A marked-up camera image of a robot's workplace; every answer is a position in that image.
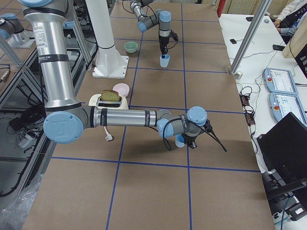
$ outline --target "bowl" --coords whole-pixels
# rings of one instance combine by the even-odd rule
[[[120,96],[127,97],[129,94],[129,85],[125,83],[119,83],[113,87],[113,90],[118,92]]]
[[[126,42],[125,45],[125,50],[127,51],[127,53],[133,54],[136,52],[137,48],[138,48],[138,44],[136,42]]]

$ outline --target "white table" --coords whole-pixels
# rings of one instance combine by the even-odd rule
[[[245,33],[250,25],[245,18],[249,15],[234,15],[234,14],[222,14],[220,17],[220,25],[222,28],[225,44],[227,46],[227,52],[232,63],[233,59],[240,48],[242,40]],[[269,103],[269,91],[262,80],[262,72],[266,67],[277,68],[277,69],[288,69],[291,70],[296,83],[307,84],[307,79],[303,72],[296,66],[297,63],[294,59],[284,58],[281,51],[273,51],[272,45],[284,45],[282,38],[275,29],[271,20],[269,23],[265,23],[264,19],[269,19],[265,16],[254,35],[251,44],[246,51],[242,62],[238,68],[238,71],[243,72],[243,76],[240,80],[236,80],[238,83],[238,91],[240,92],[242,87],[250,86],[253,92],[258,92],[259,87],[255,83],[257,78],[260,85],[261,91],[259,93],[253,93],[250,97],[250,105],[256,109],[256,132],[254,137],[258,137],[260,134],[267,133],[277,122],[273,117]],[[230,39],[241,40],[237,44],[232,44]],[[302,105],[307,110],[307,87],[297,87],[299,92],[299,97]],[[259,168],[262,172],[266,171],[266,166],[264,164],[262,155],[260,152],[257,153],[257,160]],[[299,221],[285,221],[283,223],[283,230],[305,230],[307,226],[307,216],[303,217]],[[280,224],[275,225],[276,229],[280,229]]]

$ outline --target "label on robot arm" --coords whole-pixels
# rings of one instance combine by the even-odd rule
[[[47,48],[48,42],[47,42],[45,27],[43,25],[33,27],[33,32],[37,48]]]

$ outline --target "red object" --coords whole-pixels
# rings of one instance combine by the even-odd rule
[[[226,0],[220,0],[219,6],[217,7],[217,16],[218,17],[221,17],[225,3],[226,3]]]

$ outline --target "blue and white control panel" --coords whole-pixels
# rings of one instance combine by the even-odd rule
[[[291,71],[285,69],[266,68],[263,78],[270,92],[298,95]]]
[[[289,112],[292,112],[302,123],[307,125],[304,108],[298,96],[272,92],[270,94],[270,103],[277,122],[283,119]]]

